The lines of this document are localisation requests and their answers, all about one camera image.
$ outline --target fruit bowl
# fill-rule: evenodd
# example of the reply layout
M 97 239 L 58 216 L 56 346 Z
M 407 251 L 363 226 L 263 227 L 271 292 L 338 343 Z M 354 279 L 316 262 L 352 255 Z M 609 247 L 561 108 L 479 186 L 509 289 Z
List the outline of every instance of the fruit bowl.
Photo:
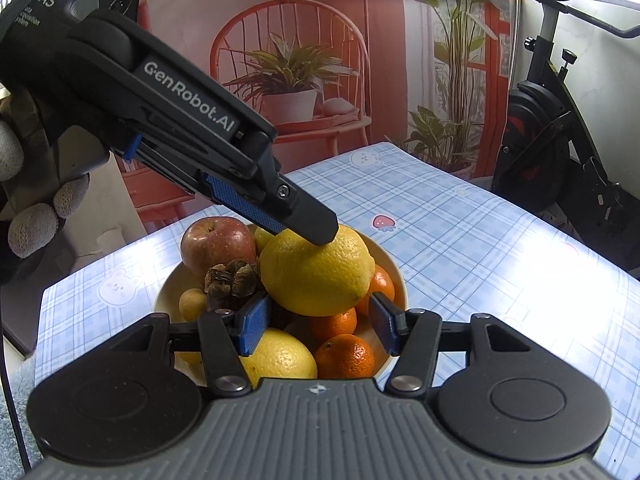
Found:
M 254 230 L 255 226 L 249 225 L 249 229 Z M 391 281 L 396 289 L 396 298 L 394 303 L 401 309 L 407 309 L 407 292 L 406 285 L 400 270 L 386 253 L 386 251 L 375 243 L 371 238 L 358 233 L 364 241 L 369 254 L 373 257 L 375 262 L 386 270 L 391 277 Z M 156 302 L 154 303 L 154 312 L 164 312 L 169 315 L 171 322 L 184 322 L 184 318 L 180 314 L 178 309 L 178 300 L 185 290 L 189 288 L 202 287 L 202 284 L 198 282 L 196 277 L 185 267 L 183 263 L 178 264 L 177 267 L 169 274 L 166 281 L 162 285 Z M 306 326 L 306 319 L 302 316 L 296 316 L 292 323 L 286 329 L 286 332 L 293 334 L 296 338 L 300 339 L 313 353 L 314 350 L 322 343 L 317 342 L 308 332 Z M 375 378 L 376 380 L 390 365 L 392 358 L 386 354 L 385 349 L 382 348 L 378 336 L 371 328 L 369 319 L 366 316 L 358 315 L 358 325 L 354 332 L 354 335 L 363 338 L 371 346 L 375 357 Z M 185 375 L 189 376 L 195 383 L 201 386 L 205 385 L 204 370 L 201 364 L 188 364 L 181 358 L 176 356 L 175 368 L 180 370 Z

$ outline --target bowl of fruit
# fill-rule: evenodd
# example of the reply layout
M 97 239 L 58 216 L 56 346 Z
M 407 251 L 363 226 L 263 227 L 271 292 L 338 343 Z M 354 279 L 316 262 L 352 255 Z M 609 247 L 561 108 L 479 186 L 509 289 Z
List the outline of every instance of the bowl of fruit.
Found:
M 382 292 L 405 310 L 404 279 L 371 238 L 341 225 L 317 247 L 290 230 L 274 236 L 230 217 L 195 221 L 180 243 L 182 261 L 156 297 L 171 322 L 209 309 L 240 309 L 259 291 L 271 297 L 270 327 L 240 361 L 260 378 L 379 378 L 390 365 L 369 319 L 369 297 Z M 204 385 L 199 352 L 176 352 L 175 368 Z

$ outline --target chair backrest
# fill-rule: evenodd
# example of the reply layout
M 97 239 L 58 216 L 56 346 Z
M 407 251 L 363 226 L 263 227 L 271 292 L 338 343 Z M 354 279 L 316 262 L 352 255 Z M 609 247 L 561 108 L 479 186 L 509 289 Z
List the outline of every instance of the chair backrest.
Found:
M 233 17 L 220 30 L 211 47 L 210 74 L 224 84 L 251 72 L 246 65 L 247 52 L 273 51 L 270 33 L 275 33 L 292 46 L 326 44 L 342 64 L 358 72 L 344 75 L 338 85 L 324 85 L 324 97 L 342 97 L 364 111 L 369 56 L 358 27 L 333 7 L 313 0 L 271 0 L 253 6 Z M 238 94 L 237 88 L 228 88 Z M 246 101 L 255 110 L 260 99 Z

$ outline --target green plant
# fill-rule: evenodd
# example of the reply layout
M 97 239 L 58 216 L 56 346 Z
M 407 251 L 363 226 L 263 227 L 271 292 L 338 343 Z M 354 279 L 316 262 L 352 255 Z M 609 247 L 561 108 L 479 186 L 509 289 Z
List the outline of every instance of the green plant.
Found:
M 433 8 L 444 32 L 444 41 L 435 41 L 433 51 L 435 58 L 446 67 L 444 76 L 436 72 L 436 84 L 442 108 L 449 120 L 440 120 L 423 107 L 418 108 L 418 113 L 411 112 L 413 126 L 416 127 L 412 136 L 431 139 L 430 144 L 423 139 L 412 144 L 412 150 L 418 149 L 420 158 L 439 168 L 459 167 L 468 162 L 478 148 L 468 147 L 468 136 L 473 125 L 472 107 L 474 100 L 477 100 L 474 95 L 475 75 L 473 70 L 469 70 L 469 63 L 472 54 L 482 48 L 487 36 L 497 40 L 493 31 L 474 12 L 479 4 L 489 0 L 422 1 Z
M 396 144 L 423 162 L 444 171 L 458 171 L 466 168 L 473 159 L 477 146 L 465 146 L 458 152 L 457 139 L 467 139 L 472 123 L 455 123 L 443 120 L 428 108 L 418 106 L 417 112 L 410 112 L 414 128 L 409 137 Z
M 244 63 L 251 72 L 225 86 L 235 86 L 244 100 L 260 95 L 289 94 L 305 90 L 320 90 L 322 83 L 338 84 L 341 75 L 358 75 L 343 66 L 328 45 L 289 45 L 277 34 L 270 34 L 273 53 L 264 50 L 244 52 L 251 58 Z

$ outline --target blue gripper pad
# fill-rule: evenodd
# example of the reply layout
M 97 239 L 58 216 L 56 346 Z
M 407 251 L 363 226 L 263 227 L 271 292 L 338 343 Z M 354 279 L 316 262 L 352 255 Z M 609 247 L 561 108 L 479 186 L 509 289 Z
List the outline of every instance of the blue gripper pad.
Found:
M 271 319 L 271 298 L 266 292 L 256 292 L 234 318 L 236 349 L 242 357 L 254 353 L 269 326 Z
M 374 293 L 369 299 L 369 322 L 380 339 L 386 353 L 400 355 L 401 338 L 396 330 L 395 316 L 402 311 L 382 293 Z
M 207 175 L 207 182 L 211 186 L 213 198 L 221 204 L 226 205 L 231 211 L 242 215 L 247 220 L 250 220 L 272 234 L 276 235 L 284 230 L 284 225 L 271 218 L 255 205 L 247 202 L 247 200 L 238 195 L 236 190 L 229 184 L 211 175 Z

